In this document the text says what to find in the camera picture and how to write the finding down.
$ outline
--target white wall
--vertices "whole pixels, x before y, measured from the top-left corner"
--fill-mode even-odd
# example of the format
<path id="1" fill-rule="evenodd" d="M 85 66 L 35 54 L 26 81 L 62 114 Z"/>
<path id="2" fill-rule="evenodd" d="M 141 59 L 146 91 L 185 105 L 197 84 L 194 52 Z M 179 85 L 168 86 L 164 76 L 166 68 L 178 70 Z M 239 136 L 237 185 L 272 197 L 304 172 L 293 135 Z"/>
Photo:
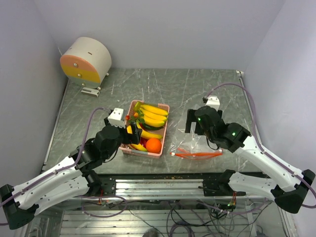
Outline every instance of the white wall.
<path id="1" fill-rule="evenodd" d="M 40 173 L 66 82 L 59 57 L 32 0 L 0 0 L 0 186 Z"/>
<path id="2" fill-rule="evenodd" d="M 62 52 L 101 41 L 114 67 L 245 70 L 284 0 L 35 0 Z"/>
<path id="3" fill-rule="evenodd" d="M 285 161 L 314 172 L 315 22 L 315 0 L 287 0 L 245 71 L 263 143 Z M 306 203 L 315 202 L 309 195 Z M 301 237 L 315 236 L 315 218 L 315 209 L 295 215 Z"/>

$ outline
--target wall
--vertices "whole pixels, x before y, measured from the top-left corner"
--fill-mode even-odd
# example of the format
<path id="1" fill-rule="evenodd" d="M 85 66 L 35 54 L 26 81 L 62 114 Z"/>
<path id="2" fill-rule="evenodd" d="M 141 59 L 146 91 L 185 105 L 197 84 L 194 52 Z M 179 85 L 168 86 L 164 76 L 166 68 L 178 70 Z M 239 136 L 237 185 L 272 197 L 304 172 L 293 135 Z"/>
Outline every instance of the wall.
<path id="1" fill-rule="evenodd" d="M 264 144 L 292 165 L 314 172 L 315 12 L 314 0 L 287 0 L 245 71 Z M 312 195 L 306 203 L 315 204 Z M 300 236 L 315 236 L 315 218 L 314 209 L 295 215 Z"/>
<path id="2" fill-rule="evenodd" d="M 0 0 L 0 185 L 39 174 L 66 78 L 32 0 Z M 0 210 L 0 222 L 6 222 Z M 1 236 L 14 231 L 0 227 Z"/>
<path id="3" fill-rule="evenodd" d="M 284 0 L 35 0 L 62 52 L 101 41 L 114 67 L 245 70 Z"/>

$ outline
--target gray marble tabletop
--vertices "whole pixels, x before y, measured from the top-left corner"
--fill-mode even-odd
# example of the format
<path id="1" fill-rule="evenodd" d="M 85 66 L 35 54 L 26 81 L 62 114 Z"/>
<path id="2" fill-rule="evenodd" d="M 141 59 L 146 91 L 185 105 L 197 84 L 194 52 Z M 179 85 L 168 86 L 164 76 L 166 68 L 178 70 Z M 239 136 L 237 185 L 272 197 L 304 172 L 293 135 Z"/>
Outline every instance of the gray marble tabletop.
<path id="1" fill-rule="evenodd" d="M 53 167 L 81 142 L 91 111 L 96 107 L 129 109 L 132 100 L 163 103 L 170 106 L 167 133 L 160 159 L 126 156 L 119 150 L 109 163 L 96 168 L 97 173 L 202 173 L 259 171 L 243 158 L 229 152 L 210 160 L 188 160 L 173 157 L 170 145 L 174 142 L 183 114 L 194 105 L 203 105 L 202 97 L 223 82 L 240 83 L 233 70 L 195 69 L 111 69 L 102 82 L 98 98 L 81 94 L 81 87 L 69 83 L 61 114 L 53 137 L 45 169 Z M 221 102 L 225 122 L 238 122 L 247 129 L 251 126 L 250 111 L 242 90 L 225 86 L 213 93 Z M 104 126 L 106 114 L 97 111 L 93 117 L 88 138 Z"/>

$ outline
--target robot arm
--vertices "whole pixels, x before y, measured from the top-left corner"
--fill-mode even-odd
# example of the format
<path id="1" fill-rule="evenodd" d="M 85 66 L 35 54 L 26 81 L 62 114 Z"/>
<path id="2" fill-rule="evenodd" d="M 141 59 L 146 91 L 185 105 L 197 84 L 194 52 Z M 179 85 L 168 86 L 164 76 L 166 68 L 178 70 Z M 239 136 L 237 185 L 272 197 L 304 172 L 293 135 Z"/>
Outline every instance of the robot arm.
<path id="1" fill-rule="evenodd" d="M 196 122 L 195 133 L 205 135 L 218 147 L 240 155 L 260 168 L 269 178 L 257 178 L 243 175 L 234 170 L 226 170 L 219 181 L 219 189 L 228 193 L 232 191 L 247 192 L 274 200 L 282 209 L 297 213 L 303 204 L 308 188 L 287 170 L 271 160 L 257 147 L 250 132 L 237 123 L 224 123 L 222 111 L 218 111 L 217 97 L 208 98 L 206 105 L 198 110 L 188 110 L 186 133 L 190 133 L 191 123 Z M 310 170 L 301 171 L 295 168 L 268 149 L 265 152 L 273 155 L 278 161 L 293 170 L 310 185 L 315 174 Z"/>
<path id="2" fill-rule="evenodd" d="M 21 193 L 3 205 L 10 229 L 15 230 L 29 223 L 42 211 L 69 198 L 79 195 L 93 196 L 101 189 L 105 190 L 104 195 L 107 193 L 111 195 L 110 191 L 107 192 L 107 187 L 102 187 L 102 182 L 93 169 L 110 159 L 121 144 L 139 144 L 142 131 L 132 123 L 132 134 L 127 133 L 122 118 L 123 109 L 115 108 L 104 119 L 105 127 L 96 134 L 95 138 L 86 141 L 77 165 L 72 166 L 77 160 L 80 147 L 53 168 L 32 180 L 14 187 L 8 184 L 2 186 L 0 188 L 2 202 Z M 68 166 L 70 168 L 58 172 L 60 168 Z M 51 173 L 53 175 L 25 190 L 29 184 Z"/>

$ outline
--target basket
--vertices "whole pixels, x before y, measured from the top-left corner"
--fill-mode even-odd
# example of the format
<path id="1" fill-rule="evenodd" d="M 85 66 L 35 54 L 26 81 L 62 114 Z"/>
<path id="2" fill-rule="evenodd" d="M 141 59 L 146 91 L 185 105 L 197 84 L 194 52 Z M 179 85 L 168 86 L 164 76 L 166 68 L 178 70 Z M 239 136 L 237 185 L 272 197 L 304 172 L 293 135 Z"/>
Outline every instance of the basket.
<path id="1" fill-rule="evenodd" d="M 134 115 L 134 106 L 136 105 L 136 103 L 140 101 L 140 102 L 144 102 L 141 100 L 133 100 L 132 103 L 130 104 L 129 110 L 128 110 L 128 115 L 131 117 L 132 115 Z M 168 105 L 165 104 L 158 104 L 155 105 L 158 108 L 161 108 L 163 110 L 166 110 L 169 112 L 170 107 Z M 157 131 L 150 131 L 151 133 L 155 133 L 155 134 L 159 134 L 162 136 L 162 141 L 161 141 L 161 151 L 159 154 L 157 153 L 150 153 L 150 152 L 142 152 L 142 151 L 138 151 L 138 150 L 133 150 L 131 149 L 128 145 L 124 145 L 122 144 L 120 149 L 122 150 L 123 153 L 125 154 L 134 154 L 134 155 L 138 155 L 138 156 L 142 156 L 142 157 L 151 157 L 151 158 L 160 158 L 161 154 L 162 154 L 162 150 L 163 150 L 163 145 L 164 145 L 164 140 L 165 140 L 165 136 L 166 136 L 166 130 L 167 130 L 167 124 L 168 121 L 166 121 L 165 125 L 163 126 L 162 129 L 157 130 Z"/>

